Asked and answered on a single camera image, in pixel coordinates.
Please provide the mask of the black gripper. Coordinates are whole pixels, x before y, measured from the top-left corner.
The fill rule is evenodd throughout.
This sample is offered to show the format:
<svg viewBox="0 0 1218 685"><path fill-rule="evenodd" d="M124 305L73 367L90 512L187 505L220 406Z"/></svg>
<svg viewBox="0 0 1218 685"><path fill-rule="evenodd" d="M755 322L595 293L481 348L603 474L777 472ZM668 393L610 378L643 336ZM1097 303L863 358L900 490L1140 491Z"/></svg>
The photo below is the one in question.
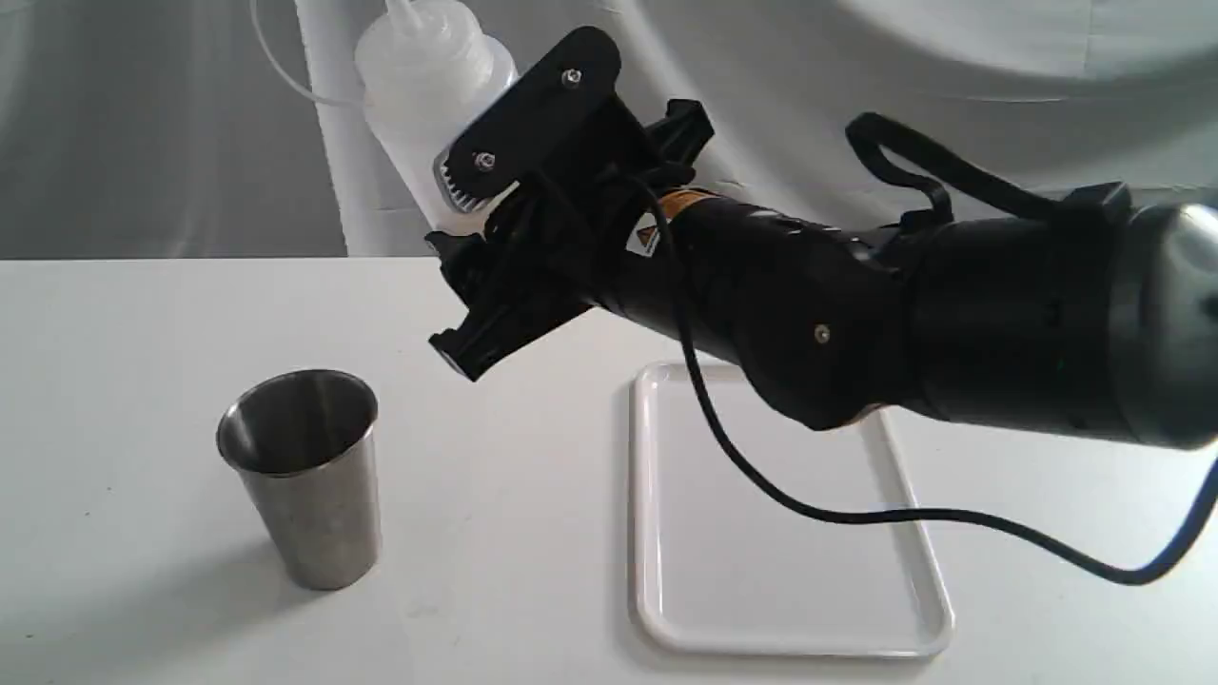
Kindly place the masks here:
<svg viewBox="0 0 1218 685"><path fill-rule="evenodd" d="M484 235L431 232L443 280L468 312L432 334L445 363L477 382L493 364L590 307L669 321L695 313L689 247L670 257L653 207L693 169L665 162L615 96L621 52L581 26L519 77L435 160L445 204L474 213L505 191Z"/></svg>

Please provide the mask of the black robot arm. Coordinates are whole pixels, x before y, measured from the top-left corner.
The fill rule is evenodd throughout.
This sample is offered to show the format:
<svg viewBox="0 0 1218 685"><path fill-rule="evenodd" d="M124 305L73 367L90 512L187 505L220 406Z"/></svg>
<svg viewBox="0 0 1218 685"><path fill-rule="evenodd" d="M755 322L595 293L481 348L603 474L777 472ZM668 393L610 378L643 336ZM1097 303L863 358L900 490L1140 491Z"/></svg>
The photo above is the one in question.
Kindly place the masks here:
<svg viewBox="0 0 1218 685"><path fill-rule="evenodd" d="M857 161L926 204L875 229L695 184L703 104L650 126L621 55L579 27L435 160L474 236L429 235L465 321L431 345L468 379L597 307L736 364L776 412L832 430L935 421L1192 449L1216 439L1216 208L1119 182L1044 197L873 112Z"/></svg>

